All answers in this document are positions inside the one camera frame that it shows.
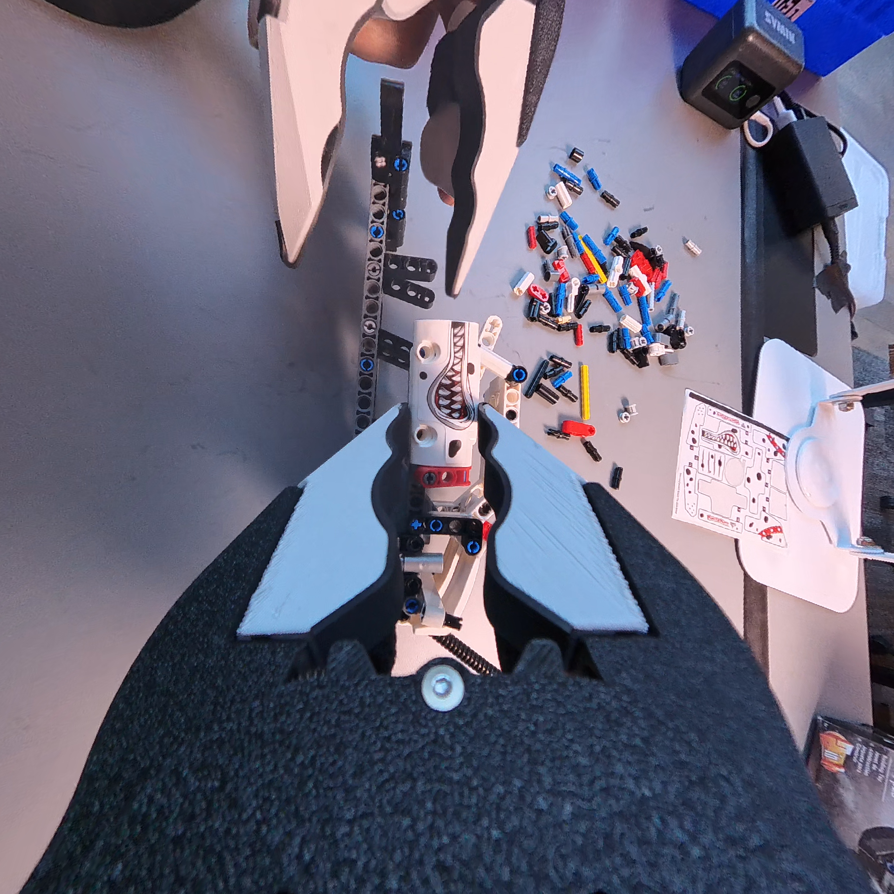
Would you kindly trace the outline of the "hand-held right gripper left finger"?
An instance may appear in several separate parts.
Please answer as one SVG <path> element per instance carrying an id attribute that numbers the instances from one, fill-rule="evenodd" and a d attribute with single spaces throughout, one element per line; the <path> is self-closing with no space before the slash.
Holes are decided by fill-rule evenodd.
<path id="1" fill-rule="evenodd" d="M 382 575 L 387 536 L 373 486 L 392 457 L 386 433 L 401 406 L 300 484 L 300 497 L 252 595 L 238 636 L 308 634 Z"/>

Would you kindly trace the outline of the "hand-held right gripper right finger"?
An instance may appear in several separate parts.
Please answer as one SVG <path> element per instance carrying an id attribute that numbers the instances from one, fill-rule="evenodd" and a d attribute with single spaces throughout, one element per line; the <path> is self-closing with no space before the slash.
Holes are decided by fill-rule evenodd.
<path id="1" fill-rule="evenodd" d="M 645 634 L 585 481 L 494 408 L 480 408 L 487 500 L 486 612 L 502 635 Z"/>

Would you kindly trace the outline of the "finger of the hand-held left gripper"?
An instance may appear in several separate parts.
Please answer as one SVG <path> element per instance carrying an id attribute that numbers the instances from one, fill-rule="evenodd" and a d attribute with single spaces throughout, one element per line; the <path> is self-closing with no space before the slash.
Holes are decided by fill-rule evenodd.
<path id="1" fill-rule="evenodd" d="M 438 42 L 427 98 L 427 179 L 453 197 L 445 290 L 460 293 L 518 154 L 535 3 L 462 2 Z"/>
<path id="2" fill-rule="evenodd" d="M 345 123 L 345 66 L 374 1 L 260 2 L 258 40 L 268 83 L 277 233 L 296 265 L 329 186 Z"/>

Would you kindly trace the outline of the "toy truck chassis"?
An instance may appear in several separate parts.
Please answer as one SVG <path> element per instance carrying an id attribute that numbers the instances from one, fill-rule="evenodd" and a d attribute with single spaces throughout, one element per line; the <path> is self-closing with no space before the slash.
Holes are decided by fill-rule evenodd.
<path id="1" fill-rule="evenodd" d="M 437 263 L 403 255 L 399 249 L 406 228 L 406 204 L 412 145 L 402 136 L 404 85 L 381 80 L 380 132 L 371 139 L 371 190 L 367 221 L 366 259 L 361 308 L 358 387 L 354 435 L 374 422 L 381 367 L 391 364 L 410 374 L 414 341 L 383 328 L 386 300 L 396 298 L 428 310 L 434 294 L 427 286 Z M 491 316 L 479 325 L 480 383 L 489 375 L 486 401 L 512 425 L 520 424 L 521 385 L 528 377 L 523 366 L 495 350 L 502 321 Z M 410 433 L 408 441 L 410 452 Z M 405 597 L 402 625 L 415 636 L 456 635 L 461 615 L 486 558 L 486 539 L 494 511 L 485 498 L 484 473 L 473 453 L 470 485 L 426 488 L 418 467 L 409 462 L 408 518 L 400 534 Z"/>

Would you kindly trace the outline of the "white toothed toy panel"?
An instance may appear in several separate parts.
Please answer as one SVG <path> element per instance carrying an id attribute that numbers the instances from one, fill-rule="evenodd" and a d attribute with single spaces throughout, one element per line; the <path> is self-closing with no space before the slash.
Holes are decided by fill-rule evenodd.
<path id="1" fill-rule="evenodd" d="M 410 453 L 426 488 L 467 487 L 477 438 L 479 326 L 418 320 L 410 354 Z"/>

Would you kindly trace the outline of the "person's left forearm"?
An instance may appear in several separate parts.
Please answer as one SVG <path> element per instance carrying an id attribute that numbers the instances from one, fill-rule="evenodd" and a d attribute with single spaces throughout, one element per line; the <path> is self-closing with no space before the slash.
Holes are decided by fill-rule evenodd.
<path id="1" fill-rule="evenodd" d="M 48 1 L 52 6 L 98 25 L 112 28 L 150 28 L 162 25 L 193 8 L 198 1 Z"/>

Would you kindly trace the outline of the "grey desk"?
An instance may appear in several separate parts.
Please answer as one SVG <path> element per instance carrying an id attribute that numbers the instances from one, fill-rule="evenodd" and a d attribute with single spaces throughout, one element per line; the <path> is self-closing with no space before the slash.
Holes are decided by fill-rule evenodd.
<path id="1" fill-rule="evenodd" d="M 2 2 L 2 892 L 174 598 L 349 434 L 346 330 L 264 237 L 242 5 Z"/>

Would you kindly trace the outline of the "black ribbed toy rod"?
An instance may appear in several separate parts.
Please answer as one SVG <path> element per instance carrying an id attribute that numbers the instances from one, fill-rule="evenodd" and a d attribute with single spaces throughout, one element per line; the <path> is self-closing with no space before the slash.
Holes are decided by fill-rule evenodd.
<path id="1" fill-rule="evenodd" d="M 436 635 L 430 638 L 432 641 L 438 642 L 444 650 L 452 654 L 468 669 L 480 676 L 491 676 L 501 673 L 501 669 L 498 666 L 489 662 L 453 634 Z"/>

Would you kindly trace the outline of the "white sticker sheet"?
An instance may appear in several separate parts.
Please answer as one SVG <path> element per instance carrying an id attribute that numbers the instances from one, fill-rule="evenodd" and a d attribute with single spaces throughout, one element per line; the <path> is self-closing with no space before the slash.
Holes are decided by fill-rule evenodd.
<path id="1" fill-rule="evenodd" d="M 786 548 L 787 448 L 784 434 L 688 390 L 672 517 Z"/>

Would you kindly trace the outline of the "black box device with display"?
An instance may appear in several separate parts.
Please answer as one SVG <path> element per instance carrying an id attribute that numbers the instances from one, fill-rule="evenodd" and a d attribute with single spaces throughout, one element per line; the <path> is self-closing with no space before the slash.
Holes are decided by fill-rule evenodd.
<path id="1" fill-rule="evenodd" d="M 679 93 L 722 127 L 736 129 L 803 69 L 798 26 L 766 1 L 738 1 L 683 62 Z"/>

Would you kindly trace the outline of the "pile of small toy pieces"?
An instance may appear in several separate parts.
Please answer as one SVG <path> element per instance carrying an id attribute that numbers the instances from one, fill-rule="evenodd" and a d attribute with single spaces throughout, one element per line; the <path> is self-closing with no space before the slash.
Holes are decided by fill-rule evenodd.
<path id="1" fill-rule="evenodd" d="M 674 286 L 653 231 L 600 197 L 568 192 L 570 208 L 529 222 L 528 253 L 506 280 L 501 343 L 529 370 L 520 426 L 561 461 L 641 513 L 670 514 L 686 391 L 712 386 L 707 345 L 667 316 Z M 596 434 L 580 420 L 579 365 L 590 376 Z"/>

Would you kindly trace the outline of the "white book stand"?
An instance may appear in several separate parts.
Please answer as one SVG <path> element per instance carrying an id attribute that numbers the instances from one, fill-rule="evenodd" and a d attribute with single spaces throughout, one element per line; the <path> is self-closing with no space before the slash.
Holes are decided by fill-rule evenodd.
<path id="1" fill-rule="evenodd" d="M 757 582 L 844 612 L 860 560 L 892 563 L 863 536 L 865 409 L 892 398 L 892 381 L 851 388 L 780 340 L 757 367 L 754 416 L 771 434 L 764 480 L 770 507 L 746 522 L 738 552 Z"/>

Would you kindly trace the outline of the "black power adapter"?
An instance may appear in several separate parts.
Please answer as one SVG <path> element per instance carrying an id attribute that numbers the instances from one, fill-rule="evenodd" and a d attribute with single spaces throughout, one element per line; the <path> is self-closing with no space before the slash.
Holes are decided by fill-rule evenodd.
<path id="1" fill-rule="evenodd" d="M 825 118 L 808 117 L 785 125 L 758 154 L 788 235 L 810 230 L 857 207 L 854 188 Z"/>

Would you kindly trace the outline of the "blue plastic bin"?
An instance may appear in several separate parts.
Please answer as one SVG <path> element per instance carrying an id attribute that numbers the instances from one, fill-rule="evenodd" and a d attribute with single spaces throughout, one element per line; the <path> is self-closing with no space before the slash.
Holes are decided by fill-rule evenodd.
<path id="1" fill-rule="evenodd" d="M 692 5 L 721 19 L 735 3 L 693 1 Z M 811 2 L 802 18 L 804 27 L 788 16 L 798 2 L 768 3 L 798 26 L 804 39 L 804 68 L 821 75 L 892 33 L 892 2 Z"/>

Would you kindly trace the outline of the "white flat pad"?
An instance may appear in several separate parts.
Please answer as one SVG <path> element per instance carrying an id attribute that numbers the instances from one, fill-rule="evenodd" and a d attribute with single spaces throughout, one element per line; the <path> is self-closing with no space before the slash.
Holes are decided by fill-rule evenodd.
<path id="1" fill-rule="evenodd" d="M 844 214 L 844 241 L 851 269 L 848 282 L 860 310 L 884 299 L 887 276 L 886 236 L 889 180 L 883 165 L 845 129 L 843 163 L 855 191 L 857 207 Z"/>

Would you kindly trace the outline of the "toy truck box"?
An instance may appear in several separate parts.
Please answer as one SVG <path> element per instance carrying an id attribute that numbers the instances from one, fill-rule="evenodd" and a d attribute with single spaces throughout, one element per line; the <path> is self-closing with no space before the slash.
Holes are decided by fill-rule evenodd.
<path id="1" fill-rule="evenodd" d="M 841 840 L 875 892 L 893 891 L 893 738 L 816 716 L 807 767 Z"/>

